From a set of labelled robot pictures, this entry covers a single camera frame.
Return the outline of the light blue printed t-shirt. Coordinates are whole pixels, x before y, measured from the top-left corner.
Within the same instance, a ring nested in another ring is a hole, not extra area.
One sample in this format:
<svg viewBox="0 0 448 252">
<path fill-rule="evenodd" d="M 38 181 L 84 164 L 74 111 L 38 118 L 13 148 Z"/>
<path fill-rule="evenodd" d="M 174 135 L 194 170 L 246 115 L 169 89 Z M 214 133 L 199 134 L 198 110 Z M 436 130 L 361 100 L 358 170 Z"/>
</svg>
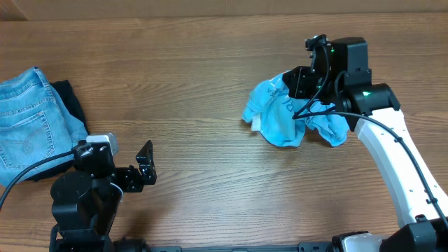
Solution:
<svg viewBox="0 0 448 252">
<path fill-rule="evenodd" d="M 307 129 L 316 130 L 333 147 L 342 145 L 349 131 L 346 119 L 339 115 L 318 115 L 294 120 L 294 113 L 307 100 L 289 97 L 282 77 L 280 73 L 264 80 L 251 91 L 242 120 L 278 147 L 298 147 Z"/>
</svg>

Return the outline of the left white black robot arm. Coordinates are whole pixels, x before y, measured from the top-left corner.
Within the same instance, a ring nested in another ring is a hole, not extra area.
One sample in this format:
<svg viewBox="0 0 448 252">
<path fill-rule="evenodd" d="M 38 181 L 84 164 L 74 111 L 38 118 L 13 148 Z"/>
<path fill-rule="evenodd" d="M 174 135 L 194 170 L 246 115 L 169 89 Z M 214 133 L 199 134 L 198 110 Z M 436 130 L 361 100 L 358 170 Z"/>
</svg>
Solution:
<svg viewBox="0 0 448 252">
<path fill-rule="evenodd" d="M 50 233 L 50 252 L 149 250 L 144 239 L 113 241 L 109 232 L 125 193 L 140 193 L 155 184 L 153 144 L 147 141 L 136 154 L 138 167 L 117 168 L 112 149 L 107 141 L 80 141 L 73 148 L 75 171 L 59 177 L 50 190 L 57 222 Z"/>
</svg>

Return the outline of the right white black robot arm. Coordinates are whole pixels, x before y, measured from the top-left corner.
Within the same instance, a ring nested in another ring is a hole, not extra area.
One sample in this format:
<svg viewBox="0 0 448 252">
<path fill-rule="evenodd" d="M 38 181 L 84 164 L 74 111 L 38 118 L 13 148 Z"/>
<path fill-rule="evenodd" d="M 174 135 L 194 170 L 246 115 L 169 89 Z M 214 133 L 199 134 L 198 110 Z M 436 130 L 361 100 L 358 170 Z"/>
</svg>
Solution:
<svg viewBox="0 0 448 252">
<path fill-rule="evenodd" d="M 446 251 L 447 194 L 410 136 L 400 102 L 385 83 L 372 83 L 368 44 L 362 37 L 305 41 L 310 66 L 283 75 L 290 97 L 334 104 L 325 116 L 342 116 L 365 145 L 388 188 L 399 229 L 391 236 L 366 231 L 335 235 L 300 251 Z"/>
</svg>

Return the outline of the folded blue denim jeans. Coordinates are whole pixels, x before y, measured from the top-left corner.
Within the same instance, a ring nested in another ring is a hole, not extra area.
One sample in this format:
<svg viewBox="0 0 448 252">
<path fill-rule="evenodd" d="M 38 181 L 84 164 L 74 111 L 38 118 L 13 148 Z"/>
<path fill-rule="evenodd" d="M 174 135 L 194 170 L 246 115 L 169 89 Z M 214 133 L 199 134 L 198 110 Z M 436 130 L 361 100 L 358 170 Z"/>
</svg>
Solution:
<svg viewBox="0 0 448 252">
<path fill-rule="evenodd" d="M 1 185 L 87 137 L 42 70 L 32 67 L 1 83 Z"/>
</svg>

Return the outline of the folded black garment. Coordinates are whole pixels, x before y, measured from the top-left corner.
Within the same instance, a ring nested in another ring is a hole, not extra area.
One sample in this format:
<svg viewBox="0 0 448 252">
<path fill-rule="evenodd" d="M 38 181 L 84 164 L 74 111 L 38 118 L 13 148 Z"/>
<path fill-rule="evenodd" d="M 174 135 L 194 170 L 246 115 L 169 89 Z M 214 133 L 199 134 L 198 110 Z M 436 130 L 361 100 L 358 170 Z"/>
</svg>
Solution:
<svg viewBox="0 0 448 252">
<path fill-rule="evenodd" d="M 59 95 L 62 103 L 64 104 L 65 108 L 67 109 L 68 113 L 76 118 L 77 120 L 81 121 L 83 123 L 83 128 L 86 131 L 86 134 L 88 135 L 90 133 L 87 125 L 87 121 L 85 118 L 85 114 L 82 110 L 81 104 L 78 100 L 78 98 L 75 96 L 73 88 L 68 80 L 61 80 L 54 83 L 51 83 L 51 86 L 54 88 L 56 93 Z M 72 165 L 74 161 L 69 160 L 67 162 L 63 162 L 51 169 L 48 169 L 46 171 L 42 171 L 38 174 L 35 174 L 29 178 L 27 178 L 27 181 L 39 181 L 42 179 L 48 179 L 50 177 L 56 176 L 57 174 L 66 172 Z"/>
</svg>

